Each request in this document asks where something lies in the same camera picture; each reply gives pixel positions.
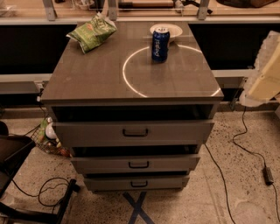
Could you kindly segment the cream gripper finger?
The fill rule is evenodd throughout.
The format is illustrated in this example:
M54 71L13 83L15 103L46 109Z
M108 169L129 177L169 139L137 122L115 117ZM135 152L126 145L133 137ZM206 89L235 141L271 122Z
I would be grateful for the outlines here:
M258 107L280 93L280 33L270 31L255 59L255 68L247 78L239 102Z

